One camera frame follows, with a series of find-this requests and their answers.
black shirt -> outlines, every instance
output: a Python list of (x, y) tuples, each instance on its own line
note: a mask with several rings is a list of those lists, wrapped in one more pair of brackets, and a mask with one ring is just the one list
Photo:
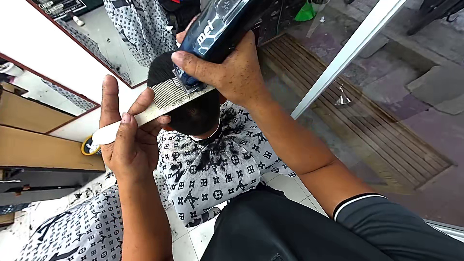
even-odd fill
[(224, 207), (206, 260), (464, 260), (464, 244), (381, 195), (342, 202), (335, 221), (263, 186)]

blue hair clipper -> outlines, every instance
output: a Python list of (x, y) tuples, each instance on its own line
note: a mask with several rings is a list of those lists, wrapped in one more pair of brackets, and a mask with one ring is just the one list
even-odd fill
[[(273, 0), (211, 0), (187, 31), (179, 50), (216, 64), (233, 52)], [(205, 84), (175, 66), (186, 94)]]

white tile floor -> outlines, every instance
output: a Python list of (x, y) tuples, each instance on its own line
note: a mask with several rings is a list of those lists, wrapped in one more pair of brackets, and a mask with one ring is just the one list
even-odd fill
[[(87, 198), (84, 195), (88, 187), (92, 187), (95, 191), (96, 188), (105, 189), (115, 183), (113, 176), (109, 179), (106, 179), (105, 176), (98, 177), (68, 196), (55, 200), (34, 202), (31, 207), (24, 209), (25, 211), (17, 212), (15, 223), (7, 229), (0, 231), (0, 253), (5, 254), (2, 254), (0, 260), (14, 260), (18, 256), (22, 246), (27, 242), (31, 231), (34, 231), (44, 220), (86, 200)], [(272, 173), (263, 175), (263, 178), (269, 186), (283, 191), (289, 199), (327, 216), (314, 196), (305, 188), (298, 177), (291, 178)], [(79, 200), (76, 200), (74, 196), (76, 193), (83, 193), (83, 196)], [(227, 203), (224, 202), (218, 205), (218, 207), (222, 209), (226, 205)], [(200, 260), (213, 236), (216, 220), (210, 220), (194, 228), (186, 228), (179, 220), (173, 207), (170, 207), (166, 212), (171, 224), (174, 260)]]
[(104, 6), (80, 16), (79, 19), (85, 22), (84, 26), (77, 26), (72, 21), (68, 24), (97, 42), (106, 59), (114, 65), (120, 65), (121, 72), (129, 74), (131, 86), (147, 80), (148, 68), (141, 66), (127, 49)]

black hair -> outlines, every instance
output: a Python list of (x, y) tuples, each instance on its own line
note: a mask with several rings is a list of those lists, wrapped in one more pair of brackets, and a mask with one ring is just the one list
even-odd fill
[[(150, 64), (147, 79), (149, 87), (172, 79), (174, 64), (171, 54), (173, 52), (165, 52)], [(208, 132), (219, 121), (219, 111), (219, 92), (214, 89), (165, 115), (171, 116), (168, 126), (172, 129), (186, 135), (201, 135)]]

hand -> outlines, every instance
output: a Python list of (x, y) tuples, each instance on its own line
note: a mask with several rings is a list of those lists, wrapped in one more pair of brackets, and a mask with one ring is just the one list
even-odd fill
[[(176, 37), (177, 41), (182, 42), (185, 32)], [(270, 98), (259, 68), (252, 31), (243, 37), (222, 64), (206, 62), (185, 51), (174, 52), (172, 61), (188, 75), (216, 87), (230, 101), (247, 109), (259, 100)]]
[(119, 182), (143, 181), (153, 178), (158, 164), (158, 142), (161, 128), (171, 121), (169, 116), (160, 116), (140, 128), (133, 115), (144, 111), (152, 103), (154, 93), (144, 90), (128, 113), (119, 115), (118, 84), (116, 78), (107, 75), (103, 81), (102, 112), (100, 128), (121, 121), (116, 141), (102, 145), (106, 165), (115, 173)]

